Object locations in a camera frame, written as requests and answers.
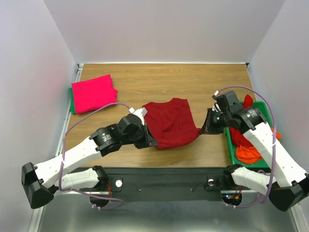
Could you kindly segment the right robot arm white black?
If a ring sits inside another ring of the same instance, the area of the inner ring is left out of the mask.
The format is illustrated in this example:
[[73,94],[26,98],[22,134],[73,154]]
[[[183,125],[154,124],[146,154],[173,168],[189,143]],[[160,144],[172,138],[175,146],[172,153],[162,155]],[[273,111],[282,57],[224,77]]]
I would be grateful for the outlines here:
[[234,91],[212,97],[200,134],[217,135],[225,128],[237,129],[257,149],[269,166],[269,175],[251,171],[240,164],[224,169],[221,184],[226,189],[247,187],[264,195],[279,210],[285,212],[309,195],[309,174],[299,166],[282,146],[267,118],[256,107],[244,108]]

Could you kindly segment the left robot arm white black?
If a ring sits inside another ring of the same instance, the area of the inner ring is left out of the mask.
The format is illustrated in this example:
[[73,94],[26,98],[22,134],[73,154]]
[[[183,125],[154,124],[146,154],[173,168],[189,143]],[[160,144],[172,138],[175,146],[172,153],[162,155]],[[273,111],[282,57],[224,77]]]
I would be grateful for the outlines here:
[[77,146],[48,161],[28,162],[21,169],[21,184],[32,209],[47,205],[62,191],[84,188],[103,190],[107,186],[107,174],[101,166],[75,173],[81,165],[97,160],[124,145],[137,149],[156,146],[157,142],[148,129],[144,117],[145,108],[132,110],[117,124],[97,129]]

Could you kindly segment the dark red t-shirt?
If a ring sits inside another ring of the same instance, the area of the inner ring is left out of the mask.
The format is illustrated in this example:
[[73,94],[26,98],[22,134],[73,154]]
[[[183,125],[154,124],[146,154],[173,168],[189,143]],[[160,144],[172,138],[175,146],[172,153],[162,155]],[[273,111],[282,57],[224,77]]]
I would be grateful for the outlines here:
[[168,102],[149,102],[145,121],[157,141],[158,149],[188,145],[199,137],[187,99],[173,98]]

